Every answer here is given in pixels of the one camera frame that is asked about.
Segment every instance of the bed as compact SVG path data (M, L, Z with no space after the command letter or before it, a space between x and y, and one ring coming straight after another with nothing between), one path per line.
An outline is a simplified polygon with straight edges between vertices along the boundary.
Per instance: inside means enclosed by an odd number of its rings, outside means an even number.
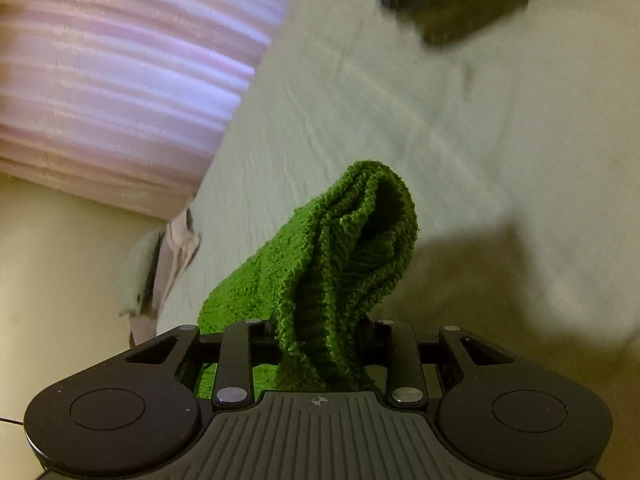
M430 50L375 0L295 0L193 202L202 243L159 332L195 322L349 164L380 160L421 231L372 317L460 324L586 384L614 415L602 472L640 477L639 9L531 0Z

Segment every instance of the pink curtain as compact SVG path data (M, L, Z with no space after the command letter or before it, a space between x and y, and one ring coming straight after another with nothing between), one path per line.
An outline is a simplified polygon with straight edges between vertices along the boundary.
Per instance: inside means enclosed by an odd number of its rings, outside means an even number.
M0 171L172 218L289 1L0 0Z

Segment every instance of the crosshair symbol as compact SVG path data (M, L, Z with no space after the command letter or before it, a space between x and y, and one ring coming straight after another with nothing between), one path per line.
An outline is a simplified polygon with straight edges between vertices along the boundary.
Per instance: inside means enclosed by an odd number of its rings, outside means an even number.
M311 399L311 402L314 403L318 408L321 408L329 402L329 399L323 397L322 395L318 395L317 397Z

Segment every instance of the bed sheet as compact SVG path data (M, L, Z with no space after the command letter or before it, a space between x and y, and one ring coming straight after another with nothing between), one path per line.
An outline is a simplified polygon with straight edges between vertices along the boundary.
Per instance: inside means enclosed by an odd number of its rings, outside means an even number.
M159 331L359 159L420 236L372 313L460 324L596 390L602 471L640 478L640 0L531 0L430 50L375 0L295 0L193 203L202 244Z

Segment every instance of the mattress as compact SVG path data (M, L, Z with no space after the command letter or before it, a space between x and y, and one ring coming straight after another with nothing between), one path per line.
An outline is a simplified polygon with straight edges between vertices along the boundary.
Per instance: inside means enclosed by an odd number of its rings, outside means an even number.
M460 324L597 391L608 479L640 478L640 0L530 0L446 50L375 0L294 0L192 206L159 332L359 159L420 235L373 317Z

